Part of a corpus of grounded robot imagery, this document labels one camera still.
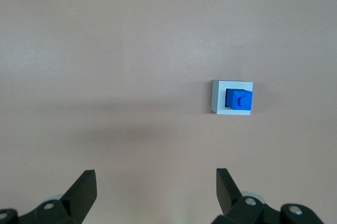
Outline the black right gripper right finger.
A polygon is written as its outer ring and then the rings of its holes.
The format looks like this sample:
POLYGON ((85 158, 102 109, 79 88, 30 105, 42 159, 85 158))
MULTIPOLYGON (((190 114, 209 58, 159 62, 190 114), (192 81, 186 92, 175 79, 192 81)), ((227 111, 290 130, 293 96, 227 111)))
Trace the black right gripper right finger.
POLYGON ((213 223, 315 223, 323 221, 310 208, 284 204, 279 211, 257 197, 244 196, 226 168, 216 170, 216 195, 222 214, 213 223))

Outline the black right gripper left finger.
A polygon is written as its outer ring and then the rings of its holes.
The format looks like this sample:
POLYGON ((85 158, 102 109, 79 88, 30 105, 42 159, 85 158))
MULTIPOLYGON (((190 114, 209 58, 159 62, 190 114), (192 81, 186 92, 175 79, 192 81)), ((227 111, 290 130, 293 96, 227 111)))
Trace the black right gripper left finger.
POLYGON ((45 201, 25 215, 1 209, 1 223, 82 223, 96 198, 96 173, 86 170, 59 199, 45 201))

